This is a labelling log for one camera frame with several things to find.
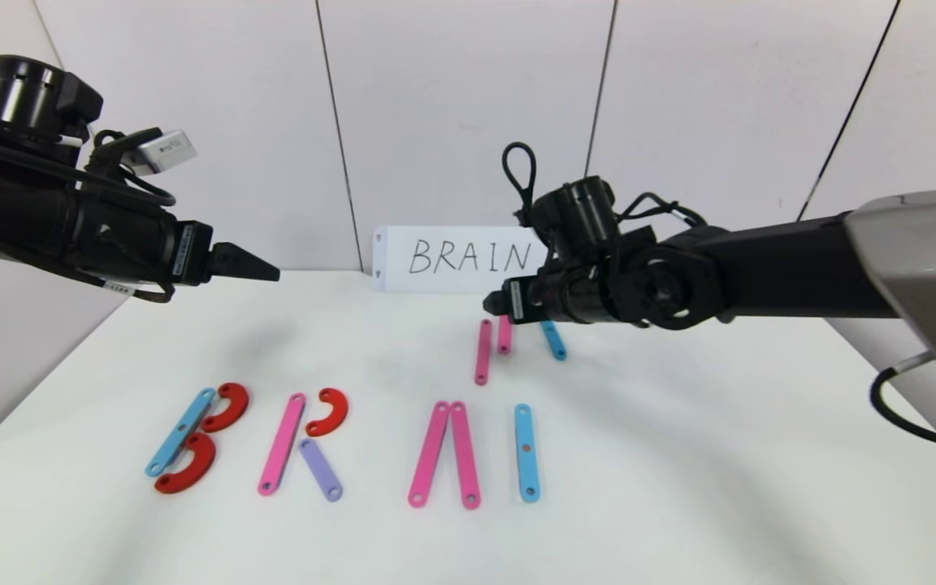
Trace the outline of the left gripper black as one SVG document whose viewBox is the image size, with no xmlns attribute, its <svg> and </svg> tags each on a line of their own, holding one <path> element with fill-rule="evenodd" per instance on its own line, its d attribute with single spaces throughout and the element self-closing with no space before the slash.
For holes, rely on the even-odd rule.
<svg viewBox="0 0 936 585">
<path fill-rule="evenodd" d="M 198 286 L 214 277 L 276 282 L 281 271 L 232 243 L 216 243 L 211 226 L 179 221 L 160 193 L 128 188 L 69 188 L 74 204 L 68 270 L 96 288 Z"/>
</svg>

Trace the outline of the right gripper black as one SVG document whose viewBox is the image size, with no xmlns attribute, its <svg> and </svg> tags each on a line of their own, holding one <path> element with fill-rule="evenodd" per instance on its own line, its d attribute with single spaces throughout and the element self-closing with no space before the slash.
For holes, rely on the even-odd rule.
<svg viewBox="0 0 936 585">
<path fill-rule="evenodd" d="M 483 299 L 483 310 L 494 316 L 508 315 L 513 323 L 568 322 L 557 276 L 521 276 L 505 281 Z"/>
</svg>

